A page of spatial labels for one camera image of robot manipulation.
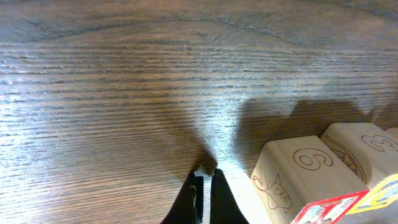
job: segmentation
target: yellow painted border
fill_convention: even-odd
[[[397,187],[397,185],[392,185],[382,191],[380,191],[384,186],[386,186],[388,183],[397,181],[398,180],[398,174],[391,175],[387,178],[385,178],[382,182],[377,184],[375,188],[373,188],[365,197],[363,197],[356,205],[350,209],[347,214],[355,214],[359,212],[365,212],[369,210],[374,210],[374,209],[379,209],[379,208],[384,208],[389,206],[392,202],[398,199],[398,194],[393,195],[390,198],[387,198],[384,201],[377,202],[386,192],[388,192],[391,188]],[[364,205],[369,205],[369,207],[366,208],[359,208]]]

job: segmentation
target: red block face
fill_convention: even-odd
[[[320,200],[306,205],[296,216],[292,224],[336,223],[348,212],[369,190]]]

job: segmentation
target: wooden block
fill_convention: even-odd
[[[372,123],[335,123],[321,140],[371,191],[347,214],[383,208],[398,198],[398,143]]]
[[[335,223],[369,191],[316,136],[267,142],[251,180],[273,223]]]
[[[389,128],[386,132],[398,139],[398,128]]]

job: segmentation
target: yellow block face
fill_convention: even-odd
[[[385,178],[363,197],[347,214],[384,208],[398,199],[398,174]]]

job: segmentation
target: wooden table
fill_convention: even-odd
[[[197,164],[218,164],[247,219],[266,223],[249,182],[266,141],[398,126],[397,10],[0,2],[0,223],[159,223]],[[396,223],[396,207],[342,222]]]

